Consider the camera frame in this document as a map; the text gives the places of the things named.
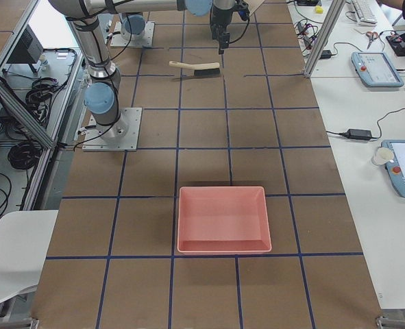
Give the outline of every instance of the metal mounting plate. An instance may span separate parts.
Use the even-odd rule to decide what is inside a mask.
[[[112,36],[111,48],[152,48],[152,41],[154,39],[154,22],[146,22],[145,34],[142,38],[132,39],[130,44],[127,45],[127,40],[123,39],[120,34]],[[121,31],[121,23],[115,24],[114,32]]]
[[[136,151],[138,136],[140,134],[141,108],[121,108],[121,115],[129,123],[125,136],[115,141],[104,140],[101,137],[83,144],[84,151]],[[95,125],[95,119],[91,116],[89,125]],[[100,135],[98,130],[88,130],[85,139],[91,139]]]

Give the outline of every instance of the pink tray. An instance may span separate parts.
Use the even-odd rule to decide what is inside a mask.
[[[270,252],[263,187],[182,187],[177,249],[187,255]]]

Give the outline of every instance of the table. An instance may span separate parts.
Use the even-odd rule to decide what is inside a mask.
[[[391,29],[379,6],[370,1],[378,18],[376,31]],[[323,0],[324,7],[328,1]],[[289,7],[293,21],[300,20],[293,6]],[[300,7],[301,13],[318,20],[312,8]],[[335,42],[351,42],[361,49],[367,39],[354,31],[356,24],[344,16],[343,10],[329,46]],[[359,30],[370,28],[356,27]],[[355,48],[339,45],[339,54],[331,60],[321,60],[312,75],[312,85],[327,130],[344,132],[348,128],[371,130],[377,136],[376,121],[392,110],[405,107],[405,86],[389,91],[372,91],[363,86],[350,62]],[[382,44],[375,41],[372,51],[381,51]],[[386,44],[384,51],[397,69],[405,69],[405,58],[398,58]],[[381,121],[382,139],[405,139],[405,111],[392,114]],[[330,138],[343,186],[356,224],[360,242],[379,303],[383,309],[405,308],[405,199],[391,186],[385,170],[370,162],[380,141],[359,143]]]

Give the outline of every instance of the white chair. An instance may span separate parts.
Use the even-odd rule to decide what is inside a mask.
[[[16,211],[0,219],[0,303],[36,289],[57,215]]]

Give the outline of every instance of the blue joint cap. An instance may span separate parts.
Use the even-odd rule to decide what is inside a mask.
[[[186,8],[195,16],[207,15],[213,4],[213,0],[185,0]]]
[[[103,82],[89,86],[85,91],[85,105],[94,114],[104,114],[114,105],[115,94]]]
[[[130,34],[135,36],[141,34],[146,27],[145,18],[142,15],[128,15],[127,18],[123,16],[123,25]]]

